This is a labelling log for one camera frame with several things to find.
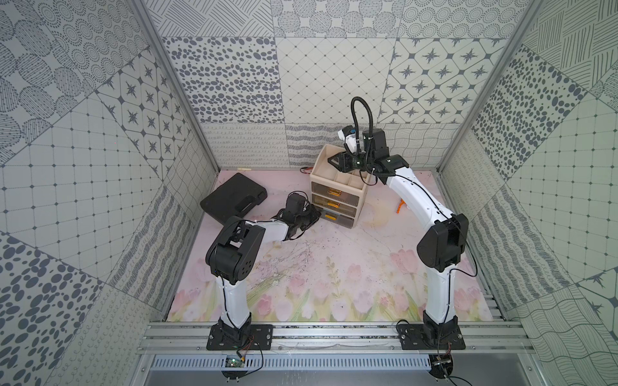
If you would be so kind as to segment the beige desktop drawer organizer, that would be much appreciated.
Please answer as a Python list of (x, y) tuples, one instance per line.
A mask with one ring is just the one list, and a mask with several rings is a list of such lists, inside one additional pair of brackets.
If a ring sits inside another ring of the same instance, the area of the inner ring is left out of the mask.
[(354, 228), (363, 209), (368, 185), (358, 170), (342, 173), (328, 159), (344, 149), (324, 145), (310, 173), (312, 203), (319, 207), (325, 220), (346, 228)]

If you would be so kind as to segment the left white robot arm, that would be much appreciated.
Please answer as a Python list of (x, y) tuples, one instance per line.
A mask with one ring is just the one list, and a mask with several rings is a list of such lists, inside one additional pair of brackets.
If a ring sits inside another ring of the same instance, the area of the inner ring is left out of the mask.
[(321, 216), (309, 206), (301, 212), (281, 209), (269, 220), (230, 217), (205, 255), (211, 274), (217, 278), (223, 311), (222, 331), (236, 341), (249, 336), (251, 313), (247, 304), (245, 280), (254, 268), (260, 248), (271, 242), (300, 238)]

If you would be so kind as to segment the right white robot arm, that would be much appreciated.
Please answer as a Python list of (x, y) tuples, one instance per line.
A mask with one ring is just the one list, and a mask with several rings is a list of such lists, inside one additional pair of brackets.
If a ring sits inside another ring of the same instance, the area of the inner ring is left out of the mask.
[(338, 132), (344, 150), (328, 159), (339, 172), (355, 170), (373, 176), (412, 210), (425, 229), (417, 256), (427, 270), (427, 302), (423, 323), (428, 331), (449, 334), (457, 325), (455, 270), (465, 251), (468, 218), (439, 202), (420, 182), (408, 162), (389, 153), (383, 130), (360, 132), (351, 125)]

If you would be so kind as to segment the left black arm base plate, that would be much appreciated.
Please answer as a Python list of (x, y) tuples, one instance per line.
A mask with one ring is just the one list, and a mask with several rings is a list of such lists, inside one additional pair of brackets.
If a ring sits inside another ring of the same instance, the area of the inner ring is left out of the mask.
[(207, 343), (208, 351), (239, 351), (250, 344), (250, 351), (271, 349), (274, 326), (270, 324), (251, 324), (240, 330), (224, 323), (211, 327)]

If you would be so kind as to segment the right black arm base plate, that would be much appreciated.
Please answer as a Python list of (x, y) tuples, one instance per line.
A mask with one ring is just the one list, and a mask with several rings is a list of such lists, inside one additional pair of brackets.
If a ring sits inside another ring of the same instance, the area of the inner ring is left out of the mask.
[(407, 323), (400, 320), (395, 329), (398, 334), (401, 349), (404, 351), (429, 350), (447, 352), (449, 350), (464, 350), (466, 343), (457, 321), (433, 326), (431, 324)]

